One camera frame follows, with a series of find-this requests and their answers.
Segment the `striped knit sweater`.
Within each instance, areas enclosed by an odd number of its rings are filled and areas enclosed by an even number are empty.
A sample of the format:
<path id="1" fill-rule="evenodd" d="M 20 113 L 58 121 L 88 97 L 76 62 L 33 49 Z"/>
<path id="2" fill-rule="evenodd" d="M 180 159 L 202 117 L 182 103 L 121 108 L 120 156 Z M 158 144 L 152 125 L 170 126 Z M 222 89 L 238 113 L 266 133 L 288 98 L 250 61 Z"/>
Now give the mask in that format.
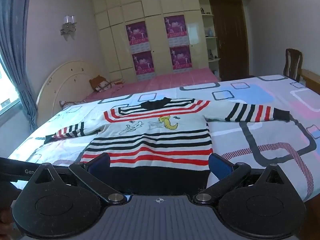
<path id="1" fill-rule="evenodd" d="M 110 171 L 100 180 L 124 194 L 189 196 L 207 187 L 213 153 L 209 120 L 289 121 L 288 111 L 239 102 L 163 98 L 89 115 L 45 142 L 92 136 L 81 162 L 102 153 Z"/>

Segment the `patterned white bed sheet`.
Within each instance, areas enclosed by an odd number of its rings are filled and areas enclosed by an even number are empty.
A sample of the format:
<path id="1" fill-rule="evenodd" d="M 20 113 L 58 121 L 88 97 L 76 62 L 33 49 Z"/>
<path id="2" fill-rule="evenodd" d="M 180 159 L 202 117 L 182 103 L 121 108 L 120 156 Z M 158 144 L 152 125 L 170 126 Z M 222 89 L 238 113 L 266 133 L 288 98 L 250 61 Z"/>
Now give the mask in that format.
<path id="1" fill-rule="evenodd" d="M 199 174 L 212 153 L 253 168 L 277 164 L 309 200 L 319 194 L 319 95 L 281 75 L 98 93 L 47 119 L 10 158 L 68 166 L 102 153 L 109 167 Z"/>

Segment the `flat patterned pillow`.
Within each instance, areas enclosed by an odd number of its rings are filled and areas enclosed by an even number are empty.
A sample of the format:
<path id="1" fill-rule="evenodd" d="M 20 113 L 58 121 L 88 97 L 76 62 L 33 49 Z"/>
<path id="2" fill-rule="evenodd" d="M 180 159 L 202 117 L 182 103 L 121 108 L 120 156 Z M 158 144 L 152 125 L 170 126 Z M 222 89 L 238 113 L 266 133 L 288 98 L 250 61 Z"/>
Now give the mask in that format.
<path id="1" fill-rule="evenodd" d="M 68 107 L 75 106 L 75 105 L 81 105 L 83 103 L 86 103 L 84 100 L 82 101 L 59 101 L 61 109 L 67 109 Z"/>

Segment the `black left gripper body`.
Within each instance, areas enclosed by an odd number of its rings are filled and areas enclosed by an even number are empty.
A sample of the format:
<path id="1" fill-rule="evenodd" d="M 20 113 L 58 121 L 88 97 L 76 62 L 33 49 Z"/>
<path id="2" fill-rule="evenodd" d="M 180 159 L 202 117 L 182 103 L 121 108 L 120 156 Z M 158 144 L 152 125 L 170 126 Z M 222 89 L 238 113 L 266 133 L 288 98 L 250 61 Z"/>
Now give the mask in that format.
<path id="1" fill-rule="evenodd" d="M 1 158 L 1 181 L 29 181 L 40 166 L 41 164 Z M 60 180 L 61 178 L 57 173 L 52 174 L 51 170 L 44 168 L 41 169 L 40 174 L 36 175 L 36 178 L 31 181 L 35 184 L 41 184 L 49 183 L 55 179 Z"/>

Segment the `orange fox pillow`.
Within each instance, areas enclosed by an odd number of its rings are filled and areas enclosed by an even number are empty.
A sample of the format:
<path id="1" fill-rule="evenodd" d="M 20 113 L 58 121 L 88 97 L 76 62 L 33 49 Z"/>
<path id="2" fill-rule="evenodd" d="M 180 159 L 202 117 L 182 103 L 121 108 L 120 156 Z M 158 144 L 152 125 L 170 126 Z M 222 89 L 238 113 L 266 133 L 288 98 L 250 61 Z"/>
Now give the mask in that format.
<path id="1" fill-rule="evenodd" d="M 103 76 L 96 76 L 89 80 L 89 84 L 91 85 L 92 89 L 96 92 L 101 92 L 105 90 L 109 90 L 111 88 L 120 89 L 123 87 L 125 81 L 123 79 L 117 79 L 114 81 L 108 81 Z"/>

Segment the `cream rounded headboard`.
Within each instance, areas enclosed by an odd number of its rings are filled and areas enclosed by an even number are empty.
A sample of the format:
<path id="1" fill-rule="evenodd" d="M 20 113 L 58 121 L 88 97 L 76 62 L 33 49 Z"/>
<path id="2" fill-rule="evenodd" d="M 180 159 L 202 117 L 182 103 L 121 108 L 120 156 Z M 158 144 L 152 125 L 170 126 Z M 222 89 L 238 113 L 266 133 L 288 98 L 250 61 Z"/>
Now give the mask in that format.
<path id="1" fill-rule="evenodd" d="M 46 79 L 37 97 L 37 125 L 61 111 L 60 101 L 81 101 L 93 92 L 89 81 L 99 69 L 85 61 L 71 61 L 57 67 Z"/>

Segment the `pink bed cover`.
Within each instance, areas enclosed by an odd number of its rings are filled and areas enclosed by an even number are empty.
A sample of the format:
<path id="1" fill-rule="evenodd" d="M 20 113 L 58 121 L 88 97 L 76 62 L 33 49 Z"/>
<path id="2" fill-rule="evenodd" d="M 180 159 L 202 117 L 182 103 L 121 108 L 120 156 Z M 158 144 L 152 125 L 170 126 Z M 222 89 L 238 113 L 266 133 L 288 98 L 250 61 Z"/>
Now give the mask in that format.
<path id="1" fill-rule="evenodd" d="M 194 69 L 183 73 L 160 75 L 150 80 L 113 85 L 107 90 L 91 93 L 84 102 L 214 82 L 219 82 L 219 79 L 209 68 Z"/>

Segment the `window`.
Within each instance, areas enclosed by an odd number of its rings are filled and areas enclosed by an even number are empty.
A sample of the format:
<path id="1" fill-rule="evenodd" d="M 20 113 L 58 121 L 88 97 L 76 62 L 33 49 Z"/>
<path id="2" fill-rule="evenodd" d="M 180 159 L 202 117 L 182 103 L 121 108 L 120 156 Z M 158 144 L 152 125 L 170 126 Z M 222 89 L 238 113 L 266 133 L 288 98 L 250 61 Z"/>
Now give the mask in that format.
<path id="1" fill-rule="evenodd" d="M 12 84 L 5 72 L 2 63 L 0 64 L 0 71 L 0 110 L 1 114 L 3 114 L 15 104 L 19 103 L 20 98 L 15 86 Z"/>

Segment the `corner open shelf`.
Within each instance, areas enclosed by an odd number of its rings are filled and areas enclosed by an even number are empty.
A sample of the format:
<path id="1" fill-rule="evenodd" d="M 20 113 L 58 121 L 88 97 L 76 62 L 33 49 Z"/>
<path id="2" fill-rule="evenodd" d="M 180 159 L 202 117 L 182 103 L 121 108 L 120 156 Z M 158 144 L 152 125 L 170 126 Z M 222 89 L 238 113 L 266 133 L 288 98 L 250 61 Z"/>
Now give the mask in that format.
<path id="1" fill-rule="evenodd" d="M 204 34 L 206 37 L 209 68 L 220 80 L 220 57 L 218 50 L 218 38 L 215 32 L 214 14 L 212 13 L 210 0 L 199 0 L 199 3 L 204 25 Z"/>

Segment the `lower left purple poster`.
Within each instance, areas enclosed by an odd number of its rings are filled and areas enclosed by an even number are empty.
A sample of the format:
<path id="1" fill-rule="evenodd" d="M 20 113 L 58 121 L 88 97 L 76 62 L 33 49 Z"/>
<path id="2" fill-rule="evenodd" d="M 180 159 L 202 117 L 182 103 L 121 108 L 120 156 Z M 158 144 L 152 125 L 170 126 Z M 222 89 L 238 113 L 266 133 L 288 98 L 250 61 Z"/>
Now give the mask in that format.
<path id="1" fill-rule="evenodd" d="M 145 81 L 155 77 L 155 68 L 151 51 L 132 54 L 133 64 L 138 81 Z"/>

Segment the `purple poster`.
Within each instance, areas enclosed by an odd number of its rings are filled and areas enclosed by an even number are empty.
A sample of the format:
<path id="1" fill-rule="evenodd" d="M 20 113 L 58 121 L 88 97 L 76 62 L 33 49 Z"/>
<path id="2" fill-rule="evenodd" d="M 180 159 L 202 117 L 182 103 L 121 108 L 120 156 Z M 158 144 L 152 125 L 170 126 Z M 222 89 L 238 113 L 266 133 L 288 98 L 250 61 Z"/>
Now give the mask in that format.
<path id="1" fill-rule="evenodd" d="M 173 73 L 186 72 L 193 67 L 189 46 L 170 47 Z"/>
<path id="2" fill-rule="evenodd" d="M 184 15 L 166 16 L 164 23 L 170 48 L 189 44 Z"/>
<path id="3" fill-rule="evenodd" d="M 138 81 L 145 81 L 155 77 L 155 68 L 151 51 L 132 54 L 133 64 Z"/>
<path id="4" fill-rule="evenodd" d="M 127 24 L 126 32 L 131 49 L 131 54 L 150 50 L 148 31 L 145 21 Z"/>

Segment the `wooden bed footboard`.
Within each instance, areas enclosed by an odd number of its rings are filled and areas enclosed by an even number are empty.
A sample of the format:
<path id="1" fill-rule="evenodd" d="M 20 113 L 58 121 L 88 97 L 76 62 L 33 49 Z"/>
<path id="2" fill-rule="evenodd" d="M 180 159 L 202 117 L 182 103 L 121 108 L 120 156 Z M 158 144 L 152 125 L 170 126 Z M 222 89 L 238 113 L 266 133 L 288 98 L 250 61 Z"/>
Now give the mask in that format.
<path id="1" fill-rule="evenodd" d="M 300 76 L 305 80 L 308 89 L 320 94 L 320 76 L 306 69 L 300 70 Z"/>

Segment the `lower right purple poster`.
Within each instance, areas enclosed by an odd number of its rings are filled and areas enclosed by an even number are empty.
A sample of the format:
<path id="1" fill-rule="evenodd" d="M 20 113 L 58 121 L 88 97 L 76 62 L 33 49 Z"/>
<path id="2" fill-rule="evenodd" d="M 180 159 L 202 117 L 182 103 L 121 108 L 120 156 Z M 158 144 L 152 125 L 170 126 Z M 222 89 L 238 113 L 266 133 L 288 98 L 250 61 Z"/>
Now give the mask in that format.
<path id="1" fill-rule="evenodd" d="M 173 73 L 186 72 L 193 67 L 189 46 L 170 47 Z"/>

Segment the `wooden chair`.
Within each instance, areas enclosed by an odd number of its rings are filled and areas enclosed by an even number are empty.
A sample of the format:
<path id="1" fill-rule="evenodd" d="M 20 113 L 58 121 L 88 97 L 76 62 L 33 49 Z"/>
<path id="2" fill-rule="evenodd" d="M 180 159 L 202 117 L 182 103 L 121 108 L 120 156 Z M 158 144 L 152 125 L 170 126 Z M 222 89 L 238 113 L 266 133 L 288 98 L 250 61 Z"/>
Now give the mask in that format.
<path id="1" fill-rule="evenodd" d="M 303 53 L 297 49 L 287 48 L 285 50 L 285 67 L 283 75 L 300 82 L 300 74 L 303 65 Z"/>

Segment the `upper left purple poster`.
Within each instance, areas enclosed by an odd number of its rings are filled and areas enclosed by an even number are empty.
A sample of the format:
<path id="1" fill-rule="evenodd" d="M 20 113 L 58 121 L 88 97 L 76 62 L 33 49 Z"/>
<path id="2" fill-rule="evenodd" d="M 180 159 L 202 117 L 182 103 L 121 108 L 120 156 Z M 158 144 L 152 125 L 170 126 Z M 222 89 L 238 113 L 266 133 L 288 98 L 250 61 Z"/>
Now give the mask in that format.
<path id="1" fill-rule="evenodd" d="M 148 31 L 145 21 L 127 24 L 126 32 L 131 49 L 131 54 L 150 50 Z"/>

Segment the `upper right purple poster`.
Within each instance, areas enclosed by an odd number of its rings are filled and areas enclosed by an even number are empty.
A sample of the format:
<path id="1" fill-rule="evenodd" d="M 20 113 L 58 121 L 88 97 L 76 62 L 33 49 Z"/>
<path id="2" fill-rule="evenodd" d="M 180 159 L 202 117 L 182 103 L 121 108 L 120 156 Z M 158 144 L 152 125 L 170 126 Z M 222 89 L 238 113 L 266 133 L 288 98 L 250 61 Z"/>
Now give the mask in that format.
<path id="1" fill-rule="evenodd" d="M 189 44 L 184 15 L 166 16 L 164 23 L 170 48 Z"/>

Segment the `cream wardrobe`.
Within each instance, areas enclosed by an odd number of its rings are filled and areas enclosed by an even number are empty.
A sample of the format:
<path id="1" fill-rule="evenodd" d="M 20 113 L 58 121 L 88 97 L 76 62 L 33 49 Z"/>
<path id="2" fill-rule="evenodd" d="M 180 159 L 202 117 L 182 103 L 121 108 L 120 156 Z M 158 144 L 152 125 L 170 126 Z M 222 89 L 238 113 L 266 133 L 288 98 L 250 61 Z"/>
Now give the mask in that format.
<path id="1" fill-rule="evenodd" d="M 140 21 L 148 31 L 155 76 L 173 73 L 164 18 L 175 15 L 185 18 L 193 65 L 189 70 L 209 68 L 199 0 L 93 0 L 93 9 L 110 78 L 138 81 L 126 25 Z"/>

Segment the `dark brown door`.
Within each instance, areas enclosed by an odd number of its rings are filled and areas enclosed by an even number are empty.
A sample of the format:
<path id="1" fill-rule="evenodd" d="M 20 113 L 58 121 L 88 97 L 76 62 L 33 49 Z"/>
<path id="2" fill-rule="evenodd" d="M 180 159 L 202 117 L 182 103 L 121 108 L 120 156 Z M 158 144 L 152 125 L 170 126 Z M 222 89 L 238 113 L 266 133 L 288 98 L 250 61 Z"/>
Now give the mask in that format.
<path id="1" fill-rule="evenodd" d="M 222 81 L 249 76 L 247 26 L 241 0 L 209 0 L 217 36 Z"/>

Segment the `blue curtain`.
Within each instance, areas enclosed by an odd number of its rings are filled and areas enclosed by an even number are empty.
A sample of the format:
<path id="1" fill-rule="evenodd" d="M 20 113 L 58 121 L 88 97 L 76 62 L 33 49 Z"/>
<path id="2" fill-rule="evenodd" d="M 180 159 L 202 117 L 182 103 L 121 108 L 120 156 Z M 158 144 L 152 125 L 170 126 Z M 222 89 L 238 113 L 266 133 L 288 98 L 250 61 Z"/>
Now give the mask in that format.
<path id="1" fill-rule="evenodd" d="M 33 132 L 37 129 L 37 105 L 26 71 L 28 9 L 29 0 L 1 0 L 1 64 Z"/>

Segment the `wall lamp sconce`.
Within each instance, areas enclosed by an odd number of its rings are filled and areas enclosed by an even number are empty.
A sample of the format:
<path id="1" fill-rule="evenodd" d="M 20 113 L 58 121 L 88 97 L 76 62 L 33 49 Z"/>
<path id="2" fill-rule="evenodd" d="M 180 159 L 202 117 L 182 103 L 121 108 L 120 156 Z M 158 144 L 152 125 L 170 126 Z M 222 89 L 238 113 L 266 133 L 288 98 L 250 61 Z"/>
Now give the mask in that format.
<path id="1" fill-rule="evenodd" d="M 63 24 L 61 25 L 60 35 L 68 41 L 71 37 L 74 38 L 74 34 L 76 31 L 76 19 L 74 15 L 66 15 L 63 18 Z"/>

